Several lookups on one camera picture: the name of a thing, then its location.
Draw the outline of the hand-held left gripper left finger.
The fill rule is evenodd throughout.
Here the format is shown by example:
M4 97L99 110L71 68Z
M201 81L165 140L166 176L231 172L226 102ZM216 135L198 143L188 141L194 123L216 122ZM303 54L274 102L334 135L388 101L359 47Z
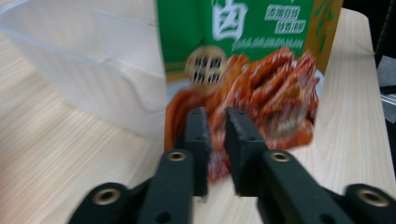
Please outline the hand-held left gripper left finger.
M193 197L208 193L211 149L205 110L189 111L180 148L163 153L137 224L192 224Z

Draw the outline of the clear plastic container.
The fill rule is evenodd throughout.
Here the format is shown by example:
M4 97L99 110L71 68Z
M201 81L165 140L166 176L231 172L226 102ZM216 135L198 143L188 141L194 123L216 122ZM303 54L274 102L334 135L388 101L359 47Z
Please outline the clear plastic container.
M17 0L0 31L70 105L163 134L166 85L154 0Z

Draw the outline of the green snack packet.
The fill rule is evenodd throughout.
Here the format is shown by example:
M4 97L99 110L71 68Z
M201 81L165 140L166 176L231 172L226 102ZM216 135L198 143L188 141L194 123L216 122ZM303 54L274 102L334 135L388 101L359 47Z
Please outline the green snack packet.
M226 110L246 112L271 149L309 144L344 0L156 0L169 101L164 147L205 110L208 180L228 176Z

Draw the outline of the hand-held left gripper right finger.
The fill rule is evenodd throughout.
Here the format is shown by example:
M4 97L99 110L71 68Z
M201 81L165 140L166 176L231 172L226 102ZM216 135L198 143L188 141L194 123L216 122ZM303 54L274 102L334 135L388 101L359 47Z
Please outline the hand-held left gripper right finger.
M224 147L236 194L257 199L265 224L353 224L298 160L267 147L245 112L226 110Z

